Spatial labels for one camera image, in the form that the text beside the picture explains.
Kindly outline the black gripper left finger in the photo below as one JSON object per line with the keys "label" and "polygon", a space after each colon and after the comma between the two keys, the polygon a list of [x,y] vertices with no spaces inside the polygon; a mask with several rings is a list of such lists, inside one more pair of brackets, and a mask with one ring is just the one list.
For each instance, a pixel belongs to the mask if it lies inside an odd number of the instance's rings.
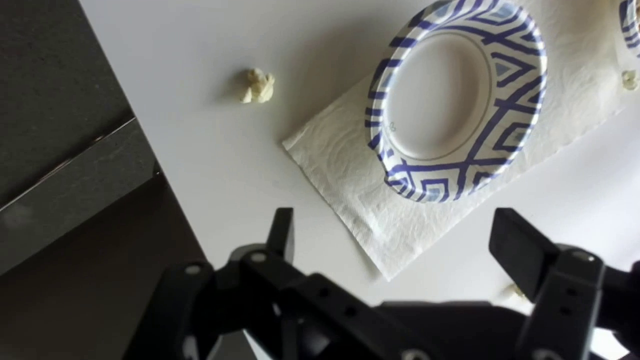
{"label": "black gripper left finger", "polygon": [[265,238],[265,250],[290,262],[293,258],[293,209],[278,207]]}

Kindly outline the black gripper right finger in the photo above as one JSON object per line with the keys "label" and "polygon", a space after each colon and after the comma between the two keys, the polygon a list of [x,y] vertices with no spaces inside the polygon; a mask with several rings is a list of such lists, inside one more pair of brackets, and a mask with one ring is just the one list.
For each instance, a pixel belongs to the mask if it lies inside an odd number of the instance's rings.
{"label": "black gripper right finger", "polygon": [[599,281],[603,262],[583,248],[551,241],[514,207],[493,211],[489,253],[517,290],[536,300],[553,270],[571,279]]}

